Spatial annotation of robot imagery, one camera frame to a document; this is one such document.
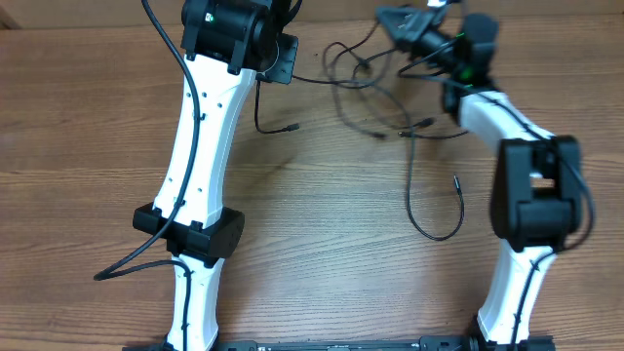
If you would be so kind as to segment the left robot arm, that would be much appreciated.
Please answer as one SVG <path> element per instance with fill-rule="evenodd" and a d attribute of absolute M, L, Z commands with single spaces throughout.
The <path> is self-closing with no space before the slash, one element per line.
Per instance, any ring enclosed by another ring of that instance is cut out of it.
<path fill-rule="evenodd" d="M 213 350 L 221 270 L 240 241 L 244 215 L 223 204 L 223 181 L 239 116 L 261 83 L 290 83 L 298 40 L 285 33 L 300 2 L 188 0 L 181 43 L 184 74 L 175 144 L 154 201 L 133 226 L 163 239 L 175 270 L 174 319 L 157 350 Z"/>

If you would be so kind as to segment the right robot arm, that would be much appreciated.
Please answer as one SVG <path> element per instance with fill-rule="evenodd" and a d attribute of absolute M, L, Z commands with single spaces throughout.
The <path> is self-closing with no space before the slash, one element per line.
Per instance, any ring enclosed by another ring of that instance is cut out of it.
<path fill-rule="evenodd" d="M 581 174 L 581 152 L 572 136 L 556 136 L 532 123 L 495 85 L 490 65 L 498 22 L 466 16 L 450 36 L 440 26 L 449 2 L 427 9 L 379 7 L 375 16 L 412 65 L 437 68 L 443 109 L 496 155 L 489 219 L 500 240 L 484 305 L 466 336 L 423 336 L 420 350 L 552 350 L 550 336 L 529 333 L 531 311 L 548 269 L 569 250 L 567 237 L 595 205 Z"/>

